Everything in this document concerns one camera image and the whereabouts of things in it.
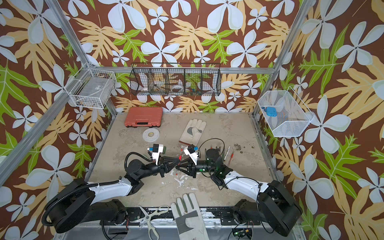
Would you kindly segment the brown capped white marker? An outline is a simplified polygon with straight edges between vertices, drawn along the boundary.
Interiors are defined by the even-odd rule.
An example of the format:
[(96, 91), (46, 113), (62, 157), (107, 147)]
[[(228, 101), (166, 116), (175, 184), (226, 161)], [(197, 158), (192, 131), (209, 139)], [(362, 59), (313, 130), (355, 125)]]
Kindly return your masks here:
[(230, 149), (231, 149), (231, 146), (229, 146), (228, 150), (226, 151), (226, 154), (225, 154), (225, 157), (224, 157), (224, 162), (226, 161), (226, 159), (227, 159), (227, 157), (229, 155)]

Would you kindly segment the red gel pen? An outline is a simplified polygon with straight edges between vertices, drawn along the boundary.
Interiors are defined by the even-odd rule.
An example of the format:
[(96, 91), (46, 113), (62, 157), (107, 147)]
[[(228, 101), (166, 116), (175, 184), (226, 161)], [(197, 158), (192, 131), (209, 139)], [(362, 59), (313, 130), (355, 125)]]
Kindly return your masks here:
[(181, 149), (181, 151), (180, 151), (180, 155), (179, 155), (179, 161), (181, 161), (181, 160), (182, 160), (182, 156), (183, 156), (183, 149)]
[(228, 167), (230, 166), (233, 157), (234, 157), (234, 152), (232, 152), (232, 154), (231, 154), (230, 160), (229, 160), (229, 162), (228, 162)]

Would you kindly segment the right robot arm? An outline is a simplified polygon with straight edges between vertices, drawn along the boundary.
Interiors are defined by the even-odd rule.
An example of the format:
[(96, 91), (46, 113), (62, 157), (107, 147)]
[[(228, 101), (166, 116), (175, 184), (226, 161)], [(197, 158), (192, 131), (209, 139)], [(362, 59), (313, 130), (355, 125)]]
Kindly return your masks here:
[(282, 183), (273, 180), (270, 183), (242, 176), (225, 165), (219, 149), (208, 149), (203, 160), (197, 152), (190, 153), (176, 167), (177, 170), (195, 178), (197, 173), (207, 173), (219, 187), (237, 191), (249, 200), (240, 200), (232, 210), (232, 219), (237, 224), (263, 225), (271, 227), (270, 233), (287, 237), (303, 213), (299, 203), (293, 198)]

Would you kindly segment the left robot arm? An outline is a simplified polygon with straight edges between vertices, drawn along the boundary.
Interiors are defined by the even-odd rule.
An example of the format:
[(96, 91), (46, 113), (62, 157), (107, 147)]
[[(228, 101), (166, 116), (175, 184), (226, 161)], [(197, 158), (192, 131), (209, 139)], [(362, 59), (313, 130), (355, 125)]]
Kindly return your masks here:
[(75, 179), (45, 206), (42, 224), (54, 227), (57, 233), (65, 233), (80, 223), (100, 221), (102, 223), (122, 224), (127, 217), (126, 207), (118, 197), (137, 193), (144, 185), (142, 179), (160, 175), (164, 177), (175, 168), (178, 158), (159, 157), (157, 162), (148, 160), (144, 164), (143, 155), (131, 152), (125, 160), (126, 174), (118, 180), (103, 183), (88, 183)]

